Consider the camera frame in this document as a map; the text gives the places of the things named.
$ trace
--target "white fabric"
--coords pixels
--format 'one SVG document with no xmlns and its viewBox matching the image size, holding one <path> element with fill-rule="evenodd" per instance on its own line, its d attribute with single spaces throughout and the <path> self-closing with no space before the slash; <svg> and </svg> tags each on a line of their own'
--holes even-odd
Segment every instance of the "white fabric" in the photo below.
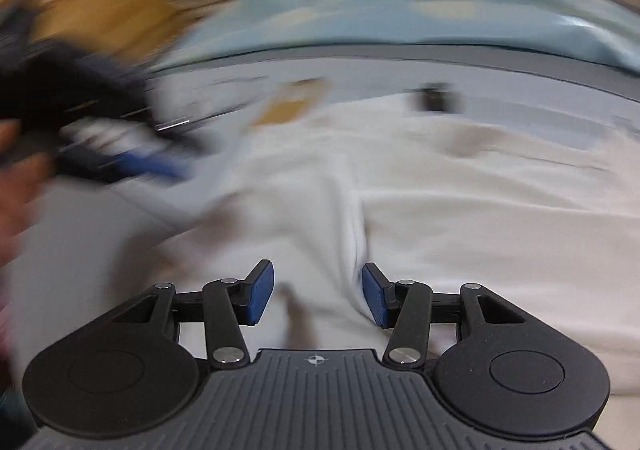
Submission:
<svg viewBox="0 0 640 450">
<path fill-rule="evenodd" d="M 258 348 L 385 347 L 359 270 L 435 292 L 479 282 L 596 353 L 612 392 L 640 394 L 640 145 L 612 131 L 586 152 L 458 117 L 409 95 L 320 108 L 261 128 L 202 224 L 170 240 L 180 290 L 242 277 L 279 284 Z M 430 350 L 453 343 L 433 328 Z M 181 343 L 202 354 L 201 333 Z"/>
</svg>

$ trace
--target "blue gripper pad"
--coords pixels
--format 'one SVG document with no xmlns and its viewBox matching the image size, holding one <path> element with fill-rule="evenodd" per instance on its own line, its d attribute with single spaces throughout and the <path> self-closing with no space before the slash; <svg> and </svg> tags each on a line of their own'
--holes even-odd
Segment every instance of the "blue gripper pad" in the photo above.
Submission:
<svg viewBox="0 0 640 450">
<path fill-rule="evenodd" d="M 249 303 L 246 306 L 246 324 L 255 325 L 260 320 L 264 308 L 273 292 L 273 264 L 262 260 L 247 276 L 245 282 L 252 284 Z"/>
<path fill-rule="evenodd" d="M 362 292 L 376 325 L 383 329 L 387 328 L 389 314 L 385 304 L 385 290 L 371 274 L 366 264 L 362 267 Z"/>
</svg>

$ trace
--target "light blue fabric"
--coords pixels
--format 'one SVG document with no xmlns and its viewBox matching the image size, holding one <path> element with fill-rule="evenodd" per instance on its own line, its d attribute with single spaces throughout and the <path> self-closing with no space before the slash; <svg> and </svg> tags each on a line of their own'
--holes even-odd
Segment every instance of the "light blue fabric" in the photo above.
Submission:
<svg viewBox="0 0 640 450">
<path fill-rule="evenodd" d="M 320 44 L 530 49 L 640 74 L 640 16 L 607 0 L 238 0 L 152 70 Z"/>
</svg>

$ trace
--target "logo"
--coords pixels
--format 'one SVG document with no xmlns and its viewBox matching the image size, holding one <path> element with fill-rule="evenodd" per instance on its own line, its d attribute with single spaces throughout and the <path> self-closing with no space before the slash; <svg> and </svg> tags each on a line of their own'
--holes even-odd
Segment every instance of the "logo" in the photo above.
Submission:
<svg viewBox="0 0 640 450">
<path fill-rule="evenodd" d="M 310 358 L 307 358 L 305 361 L 317 367 L 318 365 L 324 364 L 324 362 L 326 362 L 327 359 L 324 356 L 320 356 L 320 354 L 314 354 Z"/>
</svg>

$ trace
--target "gray ridged plate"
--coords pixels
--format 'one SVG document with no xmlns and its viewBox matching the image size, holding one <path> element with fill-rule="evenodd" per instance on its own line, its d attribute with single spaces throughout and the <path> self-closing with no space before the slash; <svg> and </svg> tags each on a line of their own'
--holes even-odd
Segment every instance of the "gray ridged plate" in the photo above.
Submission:
<svg viewBox="0 0 640 450">
<path fill-rule="evenodd" d="M 596 450 L 593 435 L 503 440 L 453 417 L 415 372 L 381 366 L 370 350 L 264 350 L 244 369 L 209 377 L 171 421 L 109 441 L 49 428 L 25 450 Z"/>
</svg>

